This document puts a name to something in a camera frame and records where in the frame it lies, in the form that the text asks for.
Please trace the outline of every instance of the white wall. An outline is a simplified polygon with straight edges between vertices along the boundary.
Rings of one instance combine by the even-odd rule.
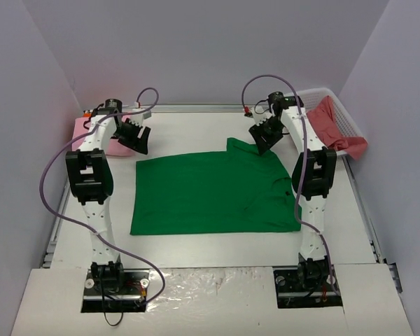
[[[0,0],[0,336],[11,333],[29,272],[52,228],[39,199],[48,158],[71,136],[78,104],[21,0]],[[47,183],[57,205],[58,162]]]
[[[391,0],[340,99],[370,147],[353,163],[420,335],[420,0]]]
[[[238,103],[258,74],[340,91],[388,0],[24,0],[84,108],[130,103],[146,85],[162,103]],[[248,92],[251,102],[277,82]]]

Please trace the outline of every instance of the white basket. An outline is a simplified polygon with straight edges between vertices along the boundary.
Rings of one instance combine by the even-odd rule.
[[[315,109],[324,97],[330,96],[333,99],[333,105],[335,107],[336,125],[342,135],[345,137],[363,137],[358,126],[356,126],[355,122],[332,90],[321,87],[319,89],[297,91],[297,94],[302,99],[306,111]],[[345,150],[339,150],[336,154],[337,156],[344,156],[347,155],[347,152]]]

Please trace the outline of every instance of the pink towel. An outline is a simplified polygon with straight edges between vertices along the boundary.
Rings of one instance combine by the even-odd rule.
[[[123,121],[126,120],[126,118],[128,118],[128,117],[123,116],[123,118],[122,118]],[[88,118],[77,118],[75,120],[75,130],[73,131],[73,137],[72,138],[88,132],[88,130],[85,129],[84,126],[83,126],[84,122],[87,119]],[[83,143],[83,141],[84,141],[84,139],[75,141],[71,145],[71,149],[73,151],[76,151],[78,149],[78,147]],[[135,152],[132,149],[129,149],[128,147],[124,147],[123,145],[119,144],[117,139],[111,139],[109,141],[109,146],[106,150],[106,154],[111,155],[111,156],[132,156],[133,154],[135,154]]]
[[[346,151],[357,160],[367,148],[367,141],[361,136],[343,136],[336,126],[333,99],[327,96],[319,105],[307,113],[308,119],[320,140],[336,151]]]

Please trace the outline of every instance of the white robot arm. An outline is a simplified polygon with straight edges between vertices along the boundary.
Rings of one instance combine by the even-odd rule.
[[[249,132],[255,139],[259,154],[262,155],[283,137],[283,129],[286,127],[300,153],[292,176],[295,193],[298,191],[303,163],[304,132],[301,118],[306,122],[308,158],[299,205],[302,208],[302,221],[310,223],[319,232],[302,225],[300,264],[306,269],[308,264],[311,267],[311,264],[318,263],[316,268],[323,269],[323,273],[327,274],[327,253],[319,235],[324,231],[326,199],[333,185],[336,152],[327,149],[317,137],[300,99],[295,101],[294,97],[284,97],[281,92],[274,92],[269,95],[267,101],[271,113],[264,113],[260,106],[257,107],[253,112],[255,125]],[[300,104],[302,116],[297,104]]]
[[[88,225],[112,245],[115,245],[115,242],[109,201],[113,192],[113,179],[105,151],[111,138],[117,138],[120,144],[147,154],[148,135],[151,131],[149,127],[142,127],[143,114],[131,115],[125,122],[120,116],[99,122],[104,116],[118,114],[121,111],[121,101],[107,99],[104,107],[95,109],[92,114],[90,129],[97,127],[96,131],[84,138],[78,150],[66,154],[66,166],[73,196],[83,206]],[[106,275],[115,277],[114,286],[118,287],[120,280],[117,279],[117,273],[123,268],[119,252],[105,245],[94,233],[91,233],[91,240],[93,276],[98,277],[98,272],[103,269]]]
[[[140,108],[134,108],[132,112],[141,111]],[[79,146],[80,152],[102,151],[105,153],[109,147],[111,137],[117,132],[116,120],[114,118],[106,119],[102,123],[98,123],[103,115],[96,115],[91,118],[90,129],[92,130],[98,124],[95,133],[84,138],[83,143]],[[129,123],[141,127],[143,124],[143,114],[131,115],[128,119]],[[88,167],[84,174],[92,173],[92,167]],[[109,213],[110,197],[103,202],[98,200],[83,203],[83,209],[87,216],[87,223],[92,226],[106,241],[115,245],[112,233],[111,215]],[[90,233],[92,240],[92,262],[97,265],[107,265],[109,262],[116,263],[120,254],[105,245],[94,233]]]

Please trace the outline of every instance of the table surface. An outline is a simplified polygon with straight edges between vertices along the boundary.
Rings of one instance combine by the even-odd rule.
[[[228,137],[252,143],[247,132],[251,123],[240,113],[154,114],[146,123],[153,129],[150,155],[109,160],[115,181],[111,200],[115,241],[158,264],[167,280],[164,293],[146,313],[126,314],[117,328],[109,327],[102,314],[80,313],[91,243],[87,230],[63,223],[52,268],[31,272],[12,336],[411,336],[389,269],[375,263],[341,160],[326,207],[325,235],[343,307],[277,309],[268,266],[296,265],[300,233],[129,235],[136,160],[224,151]],[[291,139],[285,137],[274,151],[291,172],[298,156]],[[73,197],[65,214],[85,220]],[[123,263],[126,268],[145,267],[124,257]],[[148,296],[160,285],[158,274],[151,272]],[[119,318],[109,315],[111,322]]]
[[[248,132],[253,120],[242,113],[154,113],[146,126],[152,128],[149,154],[108,159],[114,180],[111,220],[116,244],[149,259],[162,268],[254,267],[296,265],[301,233],[230,233],[131,236],[130,225],[135,199],[136,161],[167,155],[224,151],[228,137],[253,144]],[[273,147],[290,174],[298,153],[285,136]],[[68,197],[65,215],[85,221],[78,201]],[[334,264],[374,263],[372,249],[347,171],[338,159],[335,181],[325,211],[325,237]],[[51,267],[90,267],[89,232],[62,222]],[[142,262],[122,256],[126,268],[145,267]]]
[[[34,269],[12,336],[412,335],[387,265],[336,265],[344,306],[312,309],[277,309],[271,267],[163,272],[167,287],[147,312],[112,328],[80,313],[85,269]],[[159,287],[152,273],[148,294]]]

